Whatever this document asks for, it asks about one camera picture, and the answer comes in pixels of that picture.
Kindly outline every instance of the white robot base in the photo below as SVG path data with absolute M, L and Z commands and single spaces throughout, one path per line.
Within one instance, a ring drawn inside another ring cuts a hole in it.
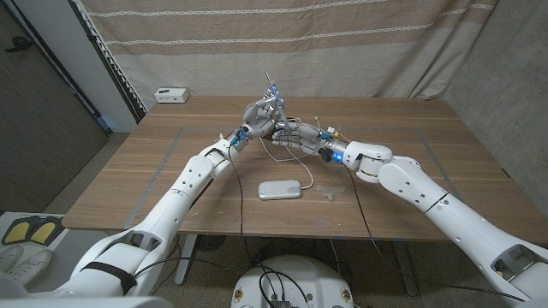
M 318 260 L 283 255 L 269 258 L 261 264 L 263 268 L 260 264 L 251 268 L 236 283 L 231 308 L 268 308 L 259 288 L 259 280 L 263 292 L 269 300 L 273 300 L 275 307 L 354 308 L 348 283 L 335 270 Z M 301 287 L 304 296 L 288 277 L 279 274 L 278 278 L 276 274 L 269 273 L 271 270 L 291 277 Z

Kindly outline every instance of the striped curtain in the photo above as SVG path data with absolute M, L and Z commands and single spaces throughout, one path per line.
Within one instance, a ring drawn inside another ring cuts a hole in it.
M 159 87 L 260 96 L 439 94 L 496 0 L 81 0 L 150 106 Z

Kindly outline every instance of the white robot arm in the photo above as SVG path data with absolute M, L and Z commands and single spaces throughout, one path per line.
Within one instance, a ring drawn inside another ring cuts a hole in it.
M 499 292 L 526 301 L 548 295 L 548 250 L 492 225 L 433 181 L 413 158 L 392 156 L 382 145 L 350 141 L 332 128 L 326 132 L 308 124 L 289 125 L 291 132 L 274 133 L 273 144 L 301 148 L 325 161 L 357 169 L 360 179 L 380 183 L 407 200 L 457 244 Z M 504 299 L 511 306 L 521 303 Z
M 227 169 L 250 139 L 269 133 L 278 120 L 283 120 L 280 100 L 276 87 L 269 87 L 262 99 L 246 108 L 239 129 L 190 158 L 143 222 L 95 244 L 76 265 L 70 280 L 57 290 L 31 296 L 103 298 L 150 294 L 163 266 L 147 267 L 166 258 L 171 240 L 208 182 Z

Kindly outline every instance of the white box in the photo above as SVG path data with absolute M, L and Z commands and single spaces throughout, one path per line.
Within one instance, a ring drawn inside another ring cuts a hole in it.
M 159 88 L 154 97 L 159 103 L 184 103 L 188 98 L 187 88 Z

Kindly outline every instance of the gray robot hand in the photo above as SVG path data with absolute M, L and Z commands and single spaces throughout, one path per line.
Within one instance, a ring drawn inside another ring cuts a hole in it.
M 289 122 L 289 129 L 286 123 L 278 121 L 276 129 L 279 129 L 272 135 L 272 144 L 301 149 L 309 155 L 319 155 L 319 149 L 322 147 L 321 134 L 324 132 L 321 128 L 306 123 Z

